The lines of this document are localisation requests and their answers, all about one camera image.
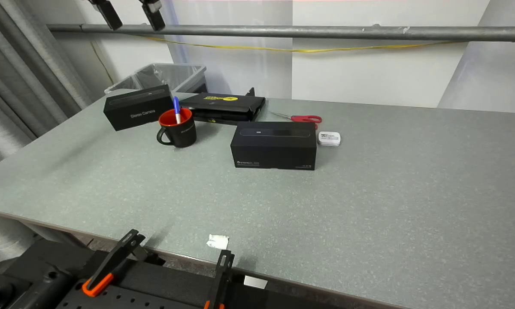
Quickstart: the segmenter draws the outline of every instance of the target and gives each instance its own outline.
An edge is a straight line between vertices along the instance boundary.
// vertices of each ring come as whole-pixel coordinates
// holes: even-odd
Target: metal bar
[[[51,32],[123,32],[123,34],[182,34],[182,35],[261,35],[261,37],[334,37],[334,39],[434,39],[434,41],[515,41],[509,27],[254,27],[254,25],[170,25],[152,30],[147,25],[123,25],[118,30],[104,23],[49,23]]]

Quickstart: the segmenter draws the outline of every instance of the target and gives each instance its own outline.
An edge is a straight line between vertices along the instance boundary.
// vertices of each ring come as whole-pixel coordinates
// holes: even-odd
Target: gray curtain
[[[0,159],[89,102],[89,87],[29,11],[24,0],[0,0]],[[32,235],[0,217],[0,260],[19,255]]]

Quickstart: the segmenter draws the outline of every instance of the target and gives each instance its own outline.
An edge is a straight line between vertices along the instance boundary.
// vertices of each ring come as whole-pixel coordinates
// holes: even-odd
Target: black mug
[[[159,144],[187,147],[195,142],[195,125],[190,109],[180,109],[180,123],[175,120],[175,111],[166,109],[158,116],[158,123],[159,130],[156,133],[156,140]]]

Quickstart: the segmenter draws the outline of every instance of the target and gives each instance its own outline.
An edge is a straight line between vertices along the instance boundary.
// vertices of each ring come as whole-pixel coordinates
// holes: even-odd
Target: gray table
[[[94,102],[0,162],[0,214],[408,307],[515,307],[515,114],[271,99],[343,135],[317,169],[233,168],[231,125],[171,149]]]

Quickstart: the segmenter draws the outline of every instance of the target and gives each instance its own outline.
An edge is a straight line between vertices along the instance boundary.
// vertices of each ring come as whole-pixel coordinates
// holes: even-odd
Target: mug handle
[[[173,145],[171,140],[170,140],[170,142],[161,140],[161,137],[164,135],[164,132],[166,132],[166,128],[161,126],[161,128],[156,132],[156,140],[158,140],[159,144]]]

